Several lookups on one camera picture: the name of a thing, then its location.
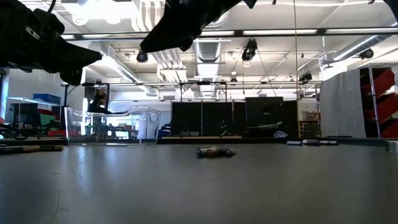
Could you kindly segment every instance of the shelf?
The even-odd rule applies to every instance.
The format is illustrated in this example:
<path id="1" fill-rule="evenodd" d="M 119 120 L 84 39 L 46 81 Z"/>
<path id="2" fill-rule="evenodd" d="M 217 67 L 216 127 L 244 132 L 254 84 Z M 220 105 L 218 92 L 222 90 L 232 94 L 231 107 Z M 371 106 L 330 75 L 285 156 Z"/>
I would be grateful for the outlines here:
<path id="1" fill-rule="evenodd" d="M 25 97 L 8 97 L 7 99 L 8 100 L 17 100 L 17 101 L 21 101 L 23 103 L 37 103 L 40 105 L 47 105 L 47 106 L 61 106 L 60 104 L 49 103 L 49 102 L 42 101 L 42 100 L 33 100 L 33 99 L 25 98 Z"/>

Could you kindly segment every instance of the security camera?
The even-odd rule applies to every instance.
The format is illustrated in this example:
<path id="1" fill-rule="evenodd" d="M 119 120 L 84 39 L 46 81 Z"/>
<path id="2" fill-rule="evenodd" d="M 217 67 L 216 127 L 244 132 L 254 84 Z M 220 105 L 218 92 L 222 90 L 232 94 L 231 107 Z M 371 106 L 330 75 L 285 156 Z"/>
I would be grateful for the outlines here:
<path id="1" fill-rule="evenodd" d="M 373 58 L 374 56 L 374 52 L 372 49 L 367 49 L 364 52 L 359 54 L 360 59 L 370 59 Z"/>
<path id="2" fill-rule="evenodd" d="M 137 61 L 139 63 L 145 63 L 148 61 L 148 55 L 144 52 L 139 52 L 137 55 Z"/>

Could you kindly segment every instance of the black panel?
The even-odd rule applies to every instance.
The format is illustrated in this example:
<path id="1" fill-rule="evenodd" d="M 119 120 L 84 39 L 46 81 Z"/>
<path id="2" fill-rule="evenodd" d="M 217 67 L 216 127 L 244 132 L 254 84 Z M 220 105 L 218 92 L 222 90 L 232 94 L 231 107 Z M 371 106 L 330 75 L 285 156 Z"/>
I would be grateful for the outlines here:
<path id="1" fill-rule="evenodd" d="M 85 98 L 89 100 L 94 100 L 95 97 L 95 87 L 85 87 Z"/>
<path id="2" fill-rule="evenodd" d="M 203 103 L 203 135 L 219 136 L 232 132 L 232 103 Z"/>
<path id="3" fill-rule="evenodd" d="M 285 101 L 282 104 L 282 126 L 285 133 L 292 138 L 299 136 L 297 120 L 297 101 Z"/>
<path id="4" fill-rule="evenodd" d="M 246 98 L 248 126 L 276 124 L 282 121 L 283 97 Z"/>
<path id="5" fill-rule="evenodd" d="M 201 103 L 173 103 L 172 135 L 184 132 L 200 133 Z"/>
<path id="6" fill-rule="evenodd" d="M 246 129 L 246 103 L 234 102 L 233 134 L 243 135 Z"/>
<path id="7" fill-rule="evenodd" d="M 13 125 L 17 126 L 19 122 L 19 108 L 21 108 L 21 122 L 40 126 L 40 114 L 37 111 L 37 103 L 11 103 L 14 113 Z"/>

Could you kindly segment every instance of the hanging wire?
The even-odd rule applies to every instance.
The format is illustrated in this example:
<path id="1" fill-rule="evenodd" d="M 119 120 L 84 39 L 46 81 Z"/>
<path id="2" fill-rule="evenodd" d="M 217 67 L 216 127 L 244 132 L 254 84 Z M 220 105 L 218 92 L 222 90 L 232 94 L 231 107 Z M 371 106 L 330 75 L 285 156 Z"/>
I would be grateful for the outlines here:
<path id="1" fill-rule="evenodd" d="M 56 2 L 56 1 L 57 1 L 57 0 L 52 0 L 52 1 L 51 1 L 51 5 L 50 5 L 50 7 L 49 7 L 49 9 L 48 9 L 47 12 L 52 12 L 52 10 L 54 9 L 55 2 Z"/>
<path id="2" fill-rule="evenodd" d="M 259 49 L 257 49 L 257 53 L 259 54 L 262 67 L 263 67 L 263 69 L 264 69 L 264 72 L 266 73 L 266 76 L 267 76 L 267 78 L 268 78 L 268 81 L 269 81 L 269 84 L 270 84 L 270 86 L 271 86 L 271 89 L 272 89 L 272 91 L 274 92 L 275 96 L 278 97 L 278 95 L 276 94 L 276 92 L 275 92 L 275 90 L 274 90 L 274 87 L 272 86 L 271 79 L 269 78 L 269 75 L 268 75 L 266 66 L 264 65 L 264 62 L 262 61 L 262 58 L 261 58 L 261 54 L 260 54 Z"/>
<path id="3" fill-rule="evenodd" d="M 294 39 L 296 44 L 296 95 L 297 95 L 297 126 L 298 126 L 298 137 L 301 138 L 301 129 L 300 129 L 300 115 L 299 115 L 299 60 L 297 53 L 297 13 L 296 13 L 296 0 L 293 0 L 293 8 L 294 8 Z"/>
<path id="4" fill-rule="evenodd" d="M 246 92 L 244 91 L 244 66 L 242 60 L 242 82 L 243 82 L 243 97 L 246 99 Z"/>
<path id="5" fill-rule="evenodd" d="M 243 50 L 244 50 L 244 48 L 241 49 L 241 51 L 239 52 L 239 55 L 242 55 L 242 51 L 243 51 Z M 235 71 L 236 64 L 238 63 L 238 61 L 239 61 L 239 59 L 237 58 L 237 59 L 235 60 L 234 67 L 232 68 L 232 71 L 231 71 L 231 72 Z"/>

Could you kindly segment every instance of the ceiling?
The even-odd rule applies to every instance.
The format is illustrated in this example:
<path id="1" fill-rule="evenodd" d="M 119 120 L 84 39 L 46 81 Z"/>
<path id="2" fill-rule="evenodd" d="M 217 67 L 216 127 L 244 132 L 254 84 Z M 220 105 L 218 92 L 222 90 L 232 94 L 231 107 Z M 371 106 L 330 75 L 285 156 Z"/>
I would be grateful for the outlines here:
<path id="1" fill-rule="evenodd" d="M 39 7 L 47 10 L 46 3 L 36 0 L 37 4 L 30 4 L 31 8 Z M 297 28 L 318 27 L 383 27 L 390 26 L 395 20 L 392 12 L 384 3 L 355 4 L 350 6 L 327 6 L 329 3 L 341 2 L 366 2 L 364 0 L 296 0 L 298 4 L 310 6 L 297 6 Z M 108 24 L 104 19 L 93 19 L 83 26 L 76 26 L 72 21 L 72 15 L 60 4 L 54 12 L 65 24 L 66 32 L 134 32 L 130 19 L 122 19 L 120 23 Z M 227 29 L 293 29 L 295 27 L 294 7 L 284 3 L 293 3 L 293 0 L 278 0 L 275 6 L 270 5 L 271 0 L 258 0 L 253 9 L 244 4 L 238 4 L 230 10 Z M 254 57 L 250 67 L 243 67 L 240 59 L 243 47 L 247 44 L 247 38 L 232 38 L 222 43 L 221 64 L 218 72 L 218 80 L 228 80 L 231 72 L 236 71 L 238 81 L 268 81 L 266 72 L 271 80 L 280 81 L 288 79 L 297 67 L 311 61 L 307 65 L 313 79 L 318 79 L 320 68 L 316 58 L 325 50 L 333 52 L 341 50 L 361 36 L 328 36 L 325 37 L 325 47 L 322 37 L 261 37 L 257 38 L 258 50 L 261 57 Z M 138 63 L 136 54 L 139 51 L 140 41 L 102 42 L 103 45 L 111 45 L 117 52 L 120 61 L 128 69 L 134 72 L 142 82 L 159 82 L 157 78 L 157 63 L 150 56 L 147 63 Z M 398 38 L 393 37 L 373 47 L 375 57 L 378 57 L 398 45 Z M 192 49 L 186 52 L 178 50 L 183 65 L 187 68 L 187 78 L 197 77 L 196 61 Z M 395 57 L 378 57 L 377 63 L 396 62 Z M 90 66 L 89 78 L 112 79 L 113 82 L 126 82 L 114 70 L 101 63 Z M 113 88 L 113 91 L 135 91 L 136 87 Z"/>

